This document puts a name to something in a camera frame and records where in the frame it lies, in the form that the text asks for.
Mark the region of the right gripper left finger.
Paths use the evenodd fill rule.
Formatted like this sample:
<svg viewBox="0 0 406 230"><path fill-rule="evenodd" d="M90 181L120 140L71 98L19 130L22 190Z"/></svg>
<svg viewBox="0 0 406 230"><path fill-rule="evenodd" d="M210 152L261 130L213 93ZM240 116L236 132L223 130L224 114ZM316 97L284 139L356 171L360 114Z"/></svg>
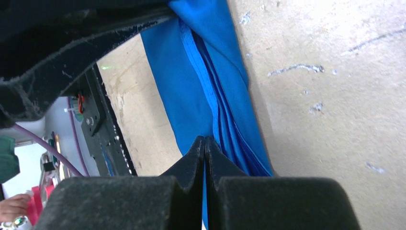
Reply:
<svg viewBox="0 0 406 230"><path fill-rule="evenodd" d="M160 176L72 177L52 192L36 230L199 230L204 138Z"/></svg>

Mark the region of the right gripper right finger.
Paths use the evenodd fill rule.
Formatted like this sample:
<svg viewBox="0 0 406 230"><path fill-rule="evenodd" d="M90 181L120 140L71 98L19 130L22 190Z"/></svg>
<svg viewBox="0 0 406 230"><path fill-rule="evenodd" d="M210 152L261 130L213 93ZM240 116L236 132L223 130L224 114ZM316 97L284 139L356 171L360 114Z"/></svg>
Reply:
<svg viewBox="0 0 406 230"><path fill-rule="evenodd" d="M341 185L321 177L248 176L205 139L211 230L358 230Z"/></svg>

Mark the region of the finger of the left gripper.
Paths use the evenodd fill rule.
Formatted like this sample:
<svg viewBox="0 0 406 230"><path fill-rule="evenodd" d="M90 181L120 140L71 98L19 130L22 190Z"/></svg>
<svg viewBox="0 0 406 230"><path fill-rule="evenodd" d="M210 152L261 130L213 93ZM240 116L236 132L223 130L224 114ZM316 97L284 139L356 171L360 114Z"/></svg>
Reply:
<svg viewBox="0 0 406 230"><path fill-rule="evenodd" d="M100 58L173 17L168 6L2 6L0 127L41 119Z"/></svg>

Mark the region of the blue cloth napkin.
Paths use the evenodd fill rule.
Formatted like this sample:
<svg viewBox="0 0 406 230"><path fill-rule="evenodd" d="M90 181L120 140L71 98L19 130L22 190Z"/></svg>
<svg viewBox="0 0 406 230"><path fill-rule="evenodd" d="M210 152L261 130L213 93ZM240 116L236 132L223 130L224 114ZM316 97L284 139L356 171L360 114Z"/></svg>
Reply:
<svg viewBox="0 0 406 230"><path fill-rule="evenodd" d="M166 175L192 189L187 229L273 230L273 170L225 0L172 0L176 18L141 34L182 158Z"/></svg>

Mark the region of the person hand in background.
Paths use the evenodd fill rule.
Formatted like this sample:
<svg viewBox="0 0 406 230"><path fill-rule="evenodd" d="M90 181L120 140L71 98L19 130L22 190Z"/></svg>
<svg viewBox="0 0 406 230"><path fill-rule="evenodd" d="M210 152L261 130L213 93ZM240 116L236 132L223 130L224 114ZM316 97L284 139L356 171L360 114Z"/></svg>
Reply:
<svg viewBox="0 0 406 230"><path fill-rule="evenodd" d="M19 216L26 216L31 196L18 194L0 202L0 221L12 222Z"/></svg>

